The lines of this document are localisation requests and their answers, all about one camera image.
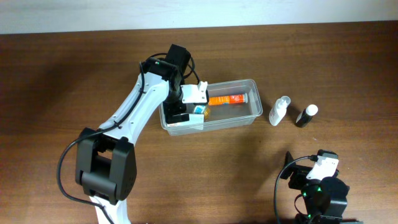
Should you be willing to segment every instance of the white wall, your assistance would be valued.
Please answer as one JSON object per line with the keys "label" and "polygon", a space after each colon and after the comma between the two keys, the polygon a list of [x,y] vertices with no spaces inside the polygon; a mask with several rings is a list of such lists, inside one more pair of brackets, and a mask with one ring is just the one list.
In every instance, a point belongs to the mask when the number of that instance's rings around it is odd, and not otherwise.
{"label": "white wall", "polygon": [[0,34],[398,19],[398,0],[0,0]]}

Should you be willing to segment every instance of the orange package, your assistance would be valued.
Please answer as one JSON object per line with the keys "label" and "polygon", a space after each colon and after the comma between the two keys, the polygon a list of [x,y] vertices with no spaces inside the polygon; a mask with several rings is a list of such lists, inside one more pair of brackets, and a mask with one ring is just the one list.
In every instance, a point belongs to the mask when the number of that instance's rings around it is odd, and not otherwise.
{"label": "orange package", "polygon": [[240,94],[240,95],[232,95],[232,96],[216,96],[210,97],[209,105],[224,105],[224,104],[233,104],[233,103],[247,103],[248,102],[248,94]]}

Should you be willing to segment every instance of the brown tabletop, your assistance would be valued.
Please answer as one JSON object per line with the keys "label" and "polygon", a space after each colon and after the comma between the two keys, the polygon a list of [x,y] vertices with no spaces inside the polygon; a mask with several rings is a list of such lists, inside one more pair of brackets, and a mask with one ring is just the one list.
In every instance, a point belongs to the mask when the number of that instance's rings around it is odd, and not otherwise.
{"label": "brown tabletop", "polygon": [[[0,35],[1,223],[97,222],[93,207],[60,193],[58,158],[84,127],[116,111],[138,62],[172,43],[191,52],[202,80],[255,80],[264,112],[249,126],[169,136],[155,111],[136,144],[133,223],[275,223],[285,152],[319,149],[339,155],[339,177],[351,187],[345,218],[396,223],[398,22]],[[292,104],[273,127],[269,111],[283,95]],[[295,127],[309,104],[318,114]],[[75,183],[75,157],[73,149],[62,180],[88,199]],[[280,181],[282,218],[295,216],[298,194]]]}

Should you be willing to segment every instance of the bottle cap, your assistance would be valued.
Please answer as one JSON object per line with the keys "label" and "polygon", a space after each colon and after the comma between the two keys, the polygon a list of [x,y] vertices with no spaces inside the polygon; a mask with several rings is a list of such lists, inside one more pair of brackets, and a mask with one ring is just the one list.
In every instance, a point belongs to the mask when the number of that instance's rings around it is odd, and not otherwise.
{"label": "bottle cap", "polygon": [[277,107],[286,109],[287,106],[290,104],[290,98],[288,96],[282,96],[279,100],[278,100],[278,104]]}
{"label": "bottle cap", "polygon": [[316,105],[310,105],[305,109],[305,112],[309,116],[314,116],[318,112],[318,107]]}

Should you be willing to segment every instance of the plastic bin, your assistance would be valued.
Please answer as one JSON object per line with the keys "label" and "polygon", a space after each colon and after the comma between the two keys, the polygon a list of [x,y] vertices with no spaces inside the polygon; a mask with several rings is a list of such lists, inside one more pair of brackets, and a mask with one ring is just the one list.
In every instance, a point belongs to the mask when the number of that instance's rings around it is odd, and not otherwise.
{"label": "plastic bin", "polygon": [[214,131],[253,123],[262,114],[261,100],[254,80],[237,80],[231,82],[214,83],[207,86],[209,96],[226,96],[248,94],[248,102],[232,105],[210,106],[210,117],[203,124],[190,126],[168,127],[165,122],[163,104],[159,106],[160,123],[163,129],[172,136]]}

